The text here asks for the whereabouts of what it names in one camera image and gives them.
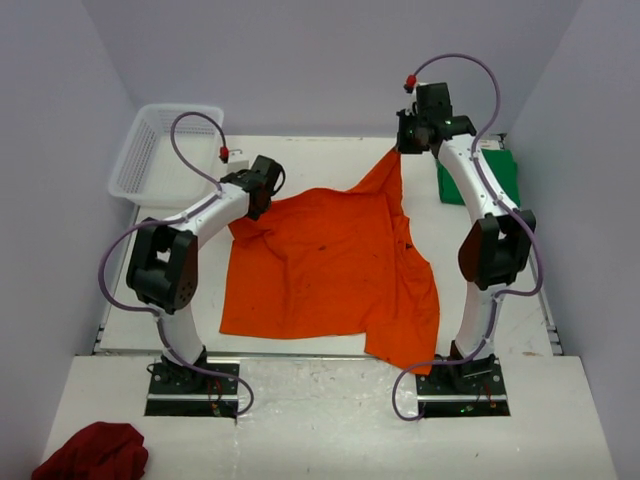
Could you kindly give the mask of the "orange t shirt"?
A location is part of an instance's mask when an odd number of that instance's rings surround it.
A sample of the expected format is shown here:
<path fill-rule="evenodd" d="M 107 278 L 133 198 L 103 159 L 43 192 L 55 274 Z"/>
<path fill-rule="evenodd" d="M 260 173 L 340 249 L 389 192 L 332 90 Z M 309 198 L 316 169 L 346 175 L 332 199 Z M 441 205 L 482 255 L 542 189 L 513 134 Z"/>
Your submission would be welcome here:
<path fill-rule="evenodd" d="M 234 221 L 221 332 L 361 334 L 367 354 L 429 373 L 439 296 L 402 201 L 401 157 L 390 150 L 349 190 L 313 188 Z"/>

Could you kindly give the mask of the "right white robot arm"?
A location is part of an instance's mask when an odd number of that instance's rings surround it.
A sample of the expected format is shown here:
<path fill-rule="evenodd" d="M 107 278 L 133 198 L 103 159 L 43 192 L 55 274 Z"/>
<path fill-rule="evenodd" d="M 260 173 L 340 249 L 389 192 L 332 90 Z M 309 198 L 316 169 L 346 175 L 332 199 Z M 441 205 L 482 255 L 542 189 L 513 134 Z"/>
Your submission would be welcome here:
<path fill-rule="evenodd" d="M 471 120 L 454 114 L 446 84 L 421 83 L 410 75 L 405 89 L 411 104 L 397 114 L 397 149 L 402 154 L 431 153 L 451 175 L 471 222 L 458 251 L 467 283 L 462 323 L 448 358 L 431 368 L 432 377 L 467 393 L 492 373 L 502 298 L 526 266 L 536 218 L 519 210 L 500 186 Z"/>

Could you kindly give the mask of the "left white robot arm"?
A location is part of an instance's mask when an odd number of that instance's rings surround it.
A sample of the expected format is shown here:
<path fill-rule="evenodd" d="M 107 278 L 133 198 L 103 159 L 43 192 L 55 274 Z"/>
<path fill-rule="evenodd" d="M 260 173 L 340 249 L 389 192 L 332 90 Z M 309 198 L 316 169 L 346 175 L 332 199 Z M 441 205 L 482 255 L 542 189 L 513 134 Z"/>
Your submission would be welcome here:
<path fill-rule="evenodd" d="M 220 179 L 210 195 L 179 214 L 148 219 L 135 235 L 126 284 L 154 317 L 162 361 L 175 365 L 172 380 L 187 393 L 201 390 L 213 374 L 191 308 L 199 251 L 234 221 L 259 219 L 285 180 L 281 164 L 259 155 L 250 168 Z"/>

